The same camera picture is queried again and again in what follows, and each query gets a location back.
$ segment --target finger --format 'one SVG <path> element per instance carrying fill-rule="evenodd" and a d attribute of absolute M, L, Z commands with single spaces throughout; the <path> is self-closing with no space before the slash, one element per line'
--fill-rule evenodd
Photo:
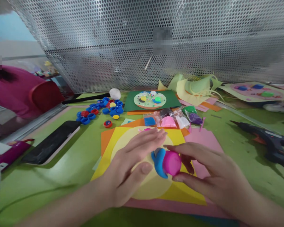
<path fill-rule="evenodd" d="M 195 190 L 198 193 L 205 195 L 206 197 L 209 197 L 212 191 L 210 184 L 188 173 L 180 172 L 179 174 L 174 176 L 172 180 L 177 181 L 177 182 L 183 182 L 191 189 Z"/>
<path fill-rule="evenodd" d="M 164 129 L 161 129 L 157 133 L 144 135 L 143 137 L 137 139 L 135 142 L 128 144 L 127 152 L 131 152 L 136 147 L 139 147 L 139 146 L 141 146 L 141 145 L 143 145 L 143 144 L 145 144 L 149 141 L 156 140 L 156 139 L 160 138 L 164 133 L 165 133 Z"/>
<path fill-rule="evenodd" d="M 141 144 L 141 141 L 145 141 L 145 137 L 150 139 L 152 136 L 157 136 L 158 135 L 158 129 L 153 128 L 152 130 L 147 130 L 143 131 L 137 135 L 135 135 L 129 142 L 128 144 L 124 147 L 125 152 L 129 152 L 139 146 Z"/>
<path fill-rule="evenodd" d="M 167 133 L 165 132 L 161 137 L 158 137 L 155 140 L 149 141 L 145 144 L 140 145 L 139 147 L 135 148 L 128 154 L 128 166 L 134 166 L 138 162 L 142 161 L 149 153 L 157 149 L 158 147 L 162 146 L 166 139 Z"/>
<path fill-rule="evenodd" d="M 199 146 L 196 143 L 182 143 L 178 146 L 164 145 L 164 147 L 180 154 L 193 157 L 205 166 L 215 167 L 221 162 L 221 157 L 216 154 L 216 151 L 205 146 Z"/>
<path fill-rule="evenodd" d="M 182 161 L 183 165 L 187 169 L 187 172 L 190 173 L 190 174 L 194 174 L 195 170 L 193 169 L 193 166 L 192 166 L 192 163 L 191 163 L 192 158 L 190 156 L 187 156 L 187 155 L 184 155 L 184 154 L 181 154 L 180 157 L 181 157 L 181 161 Z"/>
<path fill-rule="evenodd" d="M 129 177 L 117 188 L 117 206 L 124 205 L 136 192 L 145 177 L 151 172 L 152 165 L 148 162 L 140 163 Z"/>

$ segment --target red chair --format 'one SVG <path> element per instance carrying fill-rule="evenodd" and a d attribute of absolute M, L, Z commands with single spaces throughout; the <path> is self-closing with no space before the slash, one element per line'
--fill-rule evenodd
<path fill-rule="evenodd" d="M 29 100 L 42 112 L 54 108 L 65 100 L 58 86 L 52 81 L 46 81 L 33 87 L 29 92 Z"/>

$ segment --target cotton ball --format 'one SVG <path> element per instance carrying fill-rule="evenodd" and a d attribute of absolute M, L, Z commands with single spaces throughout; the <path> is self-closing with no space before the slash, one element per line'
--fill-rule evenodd
<path fill-rule="evenodd" d="M 110 94 L 110 97 L 113 99 L 113 100 L 117 100 L 117 99 L 120 99 L 121 98 L 121 92 L 116 89 L 116 88 L 113 88 L 109 91 L 109 94 Z"/>

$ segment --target perforated metal sheet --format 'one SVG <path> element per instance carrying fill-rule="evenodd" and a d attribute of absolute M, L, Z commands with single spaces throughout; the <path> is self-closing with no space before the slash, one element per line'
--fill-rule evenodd
<path fill-rule="evenodd" d="M 176 71 L 284 82 L 284 0 L 11 3 L 76 93 L 151 89 Z M 170 55 L 153 56 L 156 27 L 171 29 Z"/>

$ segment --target black stick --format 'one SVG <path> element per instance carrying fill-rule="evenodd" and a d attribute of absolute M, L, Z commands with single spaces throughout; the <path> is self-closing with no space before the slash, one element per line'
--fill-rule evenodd
<path fill-rule="evenodd" d="M 97 95 L 97 96 L 92 96 L 92 97 L 87 97 L 87 98 L 65 100 L 65 101 L 62 102 L 62 104 L 83 102 L 83 101 L 94 100 L 94 99 L 103 99 L 104 97 L 110 97 L 110 94 L 109 93 L 105 93 L 103 95 Z"/>

